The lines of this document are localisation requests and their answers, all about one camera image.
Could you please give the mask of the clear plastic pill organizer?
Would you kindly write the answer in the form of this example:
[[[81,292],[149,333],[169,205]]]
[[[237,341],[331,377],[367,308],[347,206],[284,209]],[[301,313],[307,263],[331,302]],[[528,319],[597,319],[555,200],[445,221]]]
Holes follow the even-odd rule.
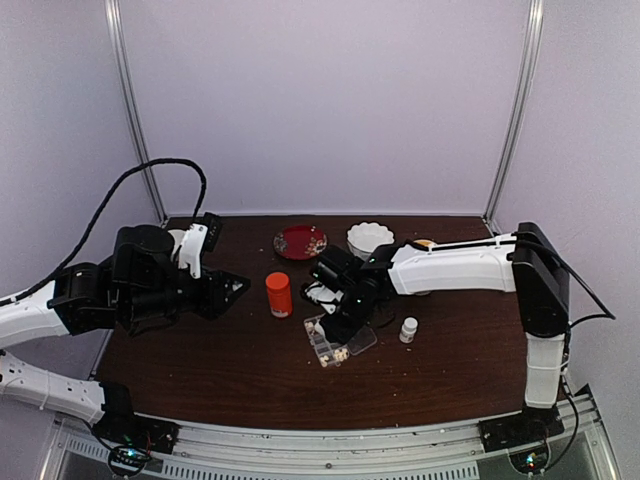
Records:
[[[322,368],[338,367],[352,356],[359,356],[377,343],[375,332],[368,326],[363,327],[346,344],[329,342],[318,329],[321,315],[307,318],[303,327],[309,343]]]

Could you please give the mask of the orange pill bottle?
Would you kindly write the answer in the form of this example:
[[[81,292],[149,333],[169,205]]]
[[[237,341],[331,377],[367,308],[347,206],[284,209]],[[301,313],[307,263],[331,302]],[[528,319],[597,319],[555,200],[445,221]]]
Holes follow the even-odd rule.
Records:
[[[283,272],[273,272],[265,279],[271,314],[284,319],[293,313],[290,278]]]

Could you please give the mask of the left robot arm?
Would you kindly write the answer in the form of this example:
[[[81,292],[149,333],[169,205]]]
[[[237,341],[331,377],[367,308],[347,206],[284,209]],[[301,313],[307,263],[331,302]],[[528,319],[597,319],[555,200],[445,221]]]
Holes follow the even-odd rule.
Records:
[[[9,348],[42,339],[122,328],[130,337],[174,326],[184,314],[214,320],[249,289],[249,279],[206,267],[216,227],[123,227],[101,263],[65,266],[43,285],[1,301],[1,392],[16,400],[105,426],[123,444],[144,433],[127,387],[79,380],[27,364]]]

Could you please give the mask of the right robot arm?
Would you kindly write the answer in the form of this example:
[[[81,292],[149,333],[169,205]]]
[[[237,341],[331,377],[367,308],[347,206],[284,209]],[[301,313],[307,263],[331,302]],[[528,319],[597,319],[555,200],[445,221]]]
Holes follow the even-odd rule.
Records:
[[[569,272],[542,230],[524,222],[512,234],[423,246],[383,244],[366,259],[329,246],[302,296],[324,309],[320,332],[349,342],[375,307],[399,296],[440,291],[496,291],[517,298],[527,341],[526,409],[513,419],[519,440],[535,440],[551,424],[569,332]]]

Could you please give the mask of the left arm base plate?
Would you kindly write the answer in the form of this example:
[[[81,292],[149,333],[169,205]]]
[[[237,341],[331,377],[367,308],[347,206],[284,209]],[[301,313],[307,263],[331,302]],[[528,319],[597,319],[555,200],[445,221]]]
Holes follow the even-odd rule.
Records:
[[[173,453],[179,430],[174,422],[130,412],[106,412],[92,426],[92,431],[103,440],[162,454]]]

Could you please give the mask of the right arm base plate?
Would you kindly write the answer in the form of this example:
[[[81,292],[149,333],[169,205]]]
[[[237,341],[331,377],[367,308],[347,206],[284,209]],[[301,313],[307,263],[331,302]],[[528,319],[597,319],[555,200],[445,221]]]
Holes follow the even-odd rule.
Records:
[[[524,407],[518,413],[480,421],[478,428],[486,453],[541,442],[565,431],[556,406]]]

